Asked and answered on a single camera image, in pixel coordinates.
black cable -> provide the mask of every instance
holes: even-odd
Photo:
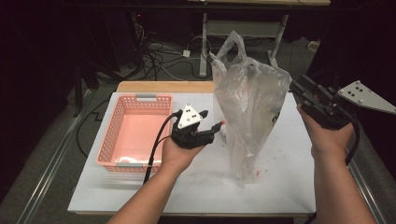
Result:
[[[174,62],[174,61],[177,61],[177,60],[180,60],[180,59],[185,59],[185,57],[184,57],[184,56],[181,56],[181,57],[178,57],[178,58],[175,58],[175,59],[173,59],[173,60],[166,61],[166,62],[163,62],[163,63],[171,63],[171,62]]]
[[[155,77],[155,80],[157,80],[158,71],[157,71],[156,67],[157,67],[157,64],[158,64],[158,63],[161,64],[161,61],[159,61],[156,57],[154,57],[155,55],[152,56],[151,53],[150,53],[150,51],[149,51],[148,49],[145,50],[143,56],[144,56],[144,57],[143,57],[143,71],[144,71],[145,75],[144,75],[143,77],[139,78],[139,79],[148,80],[148,79],[151,79],[152,77]]]
[[[147,168],[147,170],[146,170],[146,175],[145,175],[145,179],[144,179],[144,181],[143,181],[143,184],[146,184],[146,182],[148,182],[148,180],[149,180],[149,175],[150,175],[150,173],[151,173],[152,163],[154,163],[155,149],[156,149],[157,146],[160,144],[159,139],[160,139],[160,137],[161,137],[161,134],[163,133],[163,129],[165,128],[167,122],[168,122],[170,119],[172,119],[173,117],[180,116],[181,113],[183,113],[183,111],[182,111],[182,110],[178,110],[177,112],[171,114],[171,115],[170,115],[168,118],[166,118],[166,120],[163,122],[163,126],[161,127],[160,131],[159,131],[158,134],[157,134],[157,138],[155,139],[154,146],[152,147],[151,154],[150,154],[149,159],[148,159],[148,168]]]
[[[140,63],[137,65],[136,69],[134,69],[134,71],[130,72],[130,73],[129,73],[128,75],[126,75],[124,78],[127,79],[127,78],[130,78],[130,77],[135,76],[135,75],[138,74],[140,71],[142,71],[142,68],[143,68],[143,63],[140,62]]]
[[[168,135],[168,136],[163,137],[160,141],[158,141],[157,146],[161,143],[161,141],[165,140],[166,138],[168,138],[168,137],[170,137],[170,136],[171,136],[171,135]]]
[[[351,147],[351,149],[348,151],[348,153],[346,154],[346,166],[349,165],[349,163],[351,162],[353,155],[356,152],[356,149],[358,148],[359,142],[361,141],[361,129],[360,129],[360,125],[358,122],[358,118],[356,117],[356,115],[350,115],[348,112],[345,111],[345,109],[338,107],[338,109],[341,111],[341,113],[343,113],[351,122],[352,126],[353,126],[353,130],[355,133],[355,140],[353,142],[353,145]],[[304,224],[310,224],[312,223],[312,221],[317,217],[317,212],[313,213]]]
[[[153,54],[154,54],[154,58],[157,60],[157,57],[159,57],[160,59],[158,59],[158,64],[163,64],[163,56],[161,55],[161,54],[159,54],[159,53],[155,53],[155,52],[153,52]]]
[[[164,67],[164,69],[168,69],[168,68],[173,67],[173,66],[175,66],[175,65],[177,65],[177,64],[179,64],[179,63],[188,63],[188,64],[191,66],[191,71],[193,72],[193,65],[192,65],[192,63],[186,62],[186,61],[181,61],[181,62],[177,62],[177,63],[172,63],[171,65],[168,65],[168,66]]]
[[[164,53],[164,54],[180,55],[179,52],[172,52],[172,51],[160,51],[160,50],[156,50],[156,52]]]
[[[95,119],[95,120],[98,120],[98,119],[97,119],[97,113],[94,112],[94,111],[95,111],[97,108],[99,108],[99,106],[103,105],[104,103],[106,103],[106,102],[108,102],[108,101],[109,101],[109,99],[106,99],[106,100],[104,100],[102,103],[100,103],[99,105],[97,105],[97,106],[91,111],[91,113],[89,113],[89,114],[82,120],[82,122],[78,125],[77,133],[76,133],[77,146],[78,146],[78,150],[81,152],[81,154],[82,154],[85,158],[88,158],[88,155],[87,155],[87,153],[84,152],[84,150],[82,149],[81,144],[79,143],[79,138],[78,138],[79,131],[80,131],[82,125],[84,124],[84,122],[87,120],[87,118],[88,118],[91,114],[96,114],[96,119]]]

hand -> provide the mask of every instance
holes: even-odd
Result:
[[[353,132],[352,124],[349,123],[340,130],[324,129],[301,109],[301,105],[297,105],[297,109],[307,125],[312,142],[311,153],[314,160],[337,159],[344,161],[347,144]]]
[[[204,147],[186,149],[179,147],[171,138],[166,138],[163,142],[163,160],[160,171],[167,170],[179,176]]]

plastic basket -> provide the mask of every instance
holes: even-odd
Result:
[[[172,95],[137,93],[116,102],[96,163],[108,171],[145,172],[163,122],[172,113]],[[170,133],[166,124],[161,138]],[[157,146],[152,171],[161,165],[163,143]]]

plastic bag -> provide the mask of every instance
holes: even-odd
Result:
[[[228,62],[234,44],[238,54]],[[235,31],[212,57],[215,119],[225,120],[233,174],[243,185],[252,183],[254,163],[273,130],[291,77],[282,69],[249,58],[243,38]]]

white tabletop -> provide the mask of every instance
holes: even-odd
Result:
[[[70,212],[114,213],[142,184],[144,174],[111,173],[95,163],[112,108],[123,94],[129,93],[113,93],[69,204]],[[197,111],[209,110],[209,115],[201,122],[200,131],[216,123],[211,113],[212,93],[173,93],[173,97],[174,111],[184,108],[187,103]],[[288,93],[276,126],[256,161],[254,184],[244,187],[238,184],[230,170],[226,144],[217,133],[214,143],[206,146],[177,180],[164,214],[272,217],[311,214],[316,207],[310,146],[294,98]]]

